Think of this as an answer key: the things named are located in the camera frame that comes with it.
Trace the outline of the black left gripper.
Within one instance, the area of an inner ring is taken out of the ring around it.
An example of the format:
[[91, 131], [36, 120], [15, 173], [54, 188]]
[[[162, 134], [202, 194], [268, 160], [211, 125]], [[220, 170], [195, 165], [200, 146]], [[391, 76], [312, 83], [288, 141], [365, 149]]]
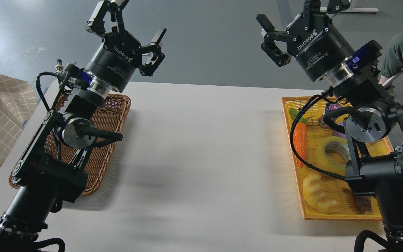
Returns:
[[[165, 55], [160, 42], [167, 29], [160, 28], [149, 45], [140, 47], [140, 42], [125, 30], [122, 10], [128, 0], [103, 0], [97, 3], [85, 29], [102, 38], [102, 43], [86, 65], [85, 70], [112, 86], [116, 92], [123, 92], [136, 68], [142, 76], [152, 76], [163, 62]], [[111, 22], [117, 23], [112, 31], [105, 30], [104, 18], [110, 13]], [[145, 64], [139, 56], [150, 53]]]

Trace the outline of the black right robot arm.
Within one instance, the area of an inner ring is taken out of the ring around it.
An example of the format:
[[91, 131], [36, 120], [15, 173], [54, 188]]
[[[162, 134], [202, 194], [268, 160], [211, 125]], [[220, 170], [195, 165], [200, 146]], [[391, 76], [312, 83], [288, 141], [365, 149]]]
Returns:
[[[403, 252], [403, 105], [394, 101], [376, 78], [382, 47], [374, 40], [354, 50], [334, 27], [330, 14], [348, 9], [349, 0], [331, 0], [320, 10], [319, 0], [306, 0], [303, 11], [284, 31], [275, 30], [265, 14], [256, 16], [263, 28], [262, 50], [277, 66], [292, 57], [311, 81], [326, 79], [330, 88], [312, 96], [295, 117], [289, 141], [292, 152], [308, 168], [345, 181], [355, 196], [373, 196], [379, 205], [386, 238], [362, 231], [354, 251], [362, 252], [367, 238], [386, 251]], [[334, 96], [350, 104], [326, 112], [324, 122], [347, 137], [350, 160], [345, 174], [308, 163], [295, 146], [293, 134], [301, 116], [319, 100]]]

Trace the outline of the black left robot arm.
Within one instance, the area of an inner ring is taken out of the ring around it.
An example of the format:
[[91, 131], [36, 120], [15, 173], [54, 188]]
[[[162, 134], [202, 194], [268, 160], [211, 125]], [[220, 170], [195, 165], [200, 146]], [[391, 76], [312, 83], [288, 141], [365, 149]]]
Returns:
[[60, 211], [64, 201], [73, 203], [85, 190], [85, 166], [93, 149], [123, 139], [120, 133], [96, 128], [91, 117], [104, 107], [110, 91], [125, 89], [135, 70], [152, 76], [165, 58], [160, 42], [166, 29], [159, 29], [151, 43], [142, 46], [125, 29], [122, 11], [127, 4], [97, 4], [85, 28], [102, 43], [85, 68], [64, 68], [58, 60], [55, 73], [38, 74], [38, 91], [42, 76], [56, 77], [59, 91], [51, 106], [40, 93], [47, 114], [12, 171], [11, 181], [19, 189], [0, 217], [0, 252], [39, 252], [51, 245], [65, 250], [62, 239], [38, 241], [40, 231], [48, 227], [48, 214]]

